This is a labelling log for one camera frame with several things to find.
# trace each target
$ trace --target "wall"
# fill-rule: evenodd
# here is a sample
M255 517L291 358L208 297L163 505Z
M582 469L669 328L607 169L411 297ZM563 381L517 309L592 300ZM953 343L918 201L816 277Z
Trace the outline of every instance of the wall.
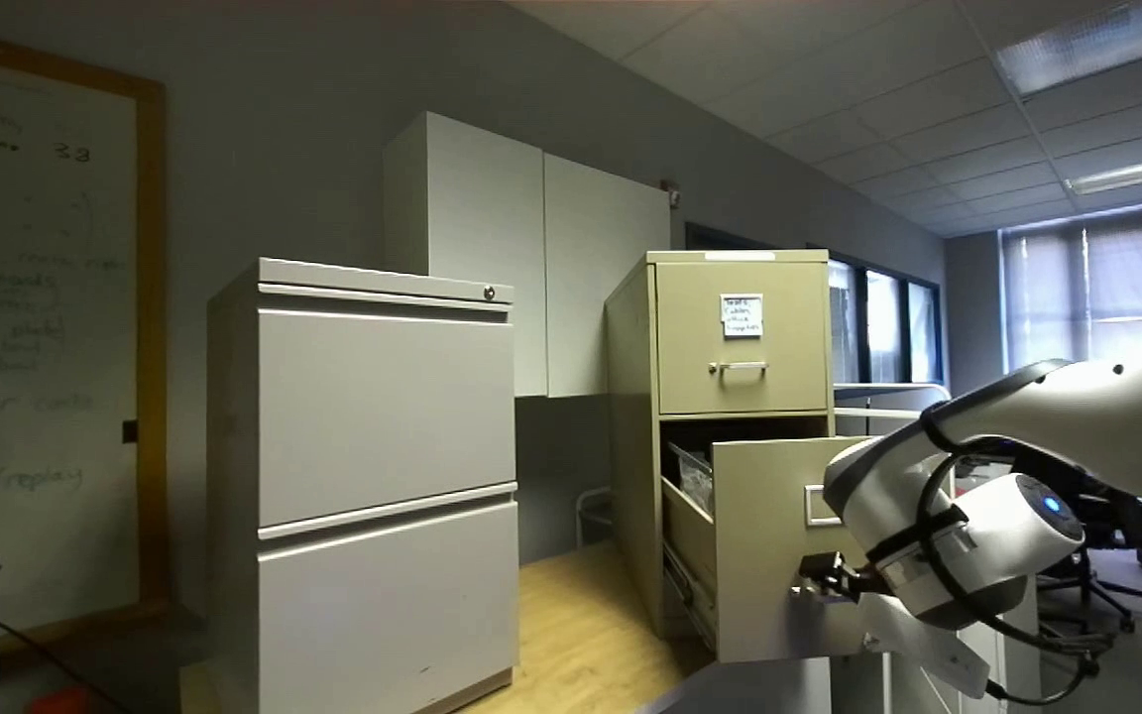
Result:
M208 566L208 297L259 252L365 263L381 239L381 145L415 109L644 183L673 178L681 219L944 277L924 231L496 0L0 0L0 38L168 86L168 485L187 607L204 607ZM524 406L526 558L569 547L569 498L607 480L607 443L582 449L594 427L594 402Z
M944 240L944 275L953 394L972 394L1005 375L1000 240L992 234Z

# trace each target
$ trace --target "beige filing cabinet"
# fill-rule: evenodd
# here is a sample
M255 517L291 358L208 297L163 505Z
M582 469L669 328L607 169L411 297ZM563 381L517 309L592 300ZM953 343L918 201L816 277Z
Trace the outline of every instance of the beige filing cabinet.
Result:
M450 115L384 149L381 265L517 287L517 396L607 394L604 300L658 247L658 185Z
M614 530L653 626L702 630L722 663L861 638L854 607L788 600L807 552L848 552L822 498L854 443L832 435L824 275L824 250L651 250L607 305ZM702 453L702 486L680 449Z

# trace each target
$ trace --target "white filing cabinet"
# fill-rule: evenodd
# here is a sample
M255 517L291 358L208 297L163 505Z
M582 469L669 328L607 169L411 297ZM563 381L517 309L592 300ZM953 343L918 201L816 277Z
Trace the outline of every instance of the white filing cabinet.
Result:
M210 300L230 714L460 706L517 665L509 291L261 259Z
M384 259L411 275L517 287L517 394L604 381L604 300L669 247L669 197L520 139L419 115L384 149Z

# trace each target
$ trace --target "wooden floor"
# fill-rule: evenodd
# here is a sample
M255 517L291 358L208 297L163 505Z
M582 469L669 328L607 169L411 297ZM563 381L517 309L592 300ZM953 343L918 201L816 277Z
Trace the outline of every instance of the wooden floor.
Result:
M628 714L680 689L711 654L647 626L614 542L526 562L520 574L520 665L467 714Z

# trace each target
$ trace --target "ceiling tile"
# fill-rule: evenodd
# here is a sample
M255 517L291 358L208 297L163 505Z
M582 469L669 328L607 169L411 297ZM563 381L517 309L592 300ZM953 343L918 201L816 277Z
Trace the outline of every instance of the ceiling tile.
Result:
M1075 205L1071 201L1021 201L1021 205L982 205L974 213L982 219L988 231L1009 231L1009 227L1022 227L1022 221L1067 219L1067 213L1075 213Z
M863 127L879 136L903 136L957 115L996 108L1000 98L1009 98L1009 92L996 68L988 59L972 59L922 83L908 83L902 92L888 92L879 98L867 98L857 108L857 115Z
M1129 201L1142 201L1142 185L1101 189L1101 195L1079 195L1075 201L1079 201L1079 209L1129 205Z
M922 195L922 189L939 189L939 183L924 169L891 169L891 173L873 173L873 178L861 178L854 183L861 195L873 195L873 197L902 197L902 195Z
M922 164L936 164L944 154L982 149L1014 139L1029 139L1029 124L1014 108L996 108L911 132L902 139L902 145Z
M1050 154L1079 154L1079 149L1129 144L1129 139L1142 139L1142 108L1099 115L1099 117L1071 124L1060 132L1042 132L1042 145Z
M929 231L933 231L936 239L992 234L992 227L1000 227L1000 221L980 219L980 213L929 221Z
M988 35L988 42L1000 46L1000 42L1039 35L1054 22L1099 14L1116 2L1125 2L1125 0L1050 0L1050 2L964 0L960 8Z
M1071 195L1054 183L1054 185L1022 185L1009 195L980 195L980 197L968 197L968 205L980 213L1010 213L1010 209L1039 209L1039 205L1067 209Z
M816 63L776 63L770 76L742 83L706 108L754 136L783 136L854 103L840 76Z
M742 86L773 68L776 57L717 8L702 8L632 50L628 63L680 94L702 98Z
M807 158L807 164L822 164L822 158L837 158L837 154L854 154L861 145L873 145L878 132L867 132L857 117L857 109L837 109L837 115L824 115L816 124L773 136L770 144L783 145L785 154Z
M960 195L953 195L948 185L929 185L922 195L891 195L886 197L888 205L902 205L908 213L944 213L944 209L968 209L968 201Z
M964 201L948 201L948 205L886 201L886 205L908 213L911 221L964 221L964 219L974 219L974 209L964 205Z
M1060 178L1047 164L1030 164L1030 165L1014 165L1014 169L1000 169L1000 173L974 173L964 183L953 183L953 189L968 201L992 197L992 195L1014 195L1014 189L1039 189L1050 185L1060 189Z
M1064 154L1064 158L1050 158L1050 164L1054 164L1054 169L1060 169L1064 178L1129 165L1129 164L1142 164L1142 139L1134 139L1134 144L1112 144L1112 145L1081 149L1081 154Z
M824 173L840 178L840 183L857 183L857 178L873 178L873 173L888 173L888 169L902 169L908 165L911 158L891 145L891 144L878 144L878 145L863 145L863 149L854 149L854 154L840 154L840 158L828 158L828 164L816 164Z
M922 0L726 0L722 8L770 46L810 57Z
M982 46L948 0L911 2L828 46L828 63L840 68L857 98L929 78L974 57L982 57Z
M669 22L680 22L681 14L698 13L711 0L628 0L628 2L509 0L509 2L563 35L577 35L579 42L604 57L621 57L662 35Z
M960 178L974 178L974 173L992 173L992 169L1014 169L1014 165L1029 165L1029 164L1039 164L1039 158L1042 158L1039 144L1010 139L1010 144L1000 144L1000 145L936 158L936 164L929 164L929 169L939 183L960 183Z

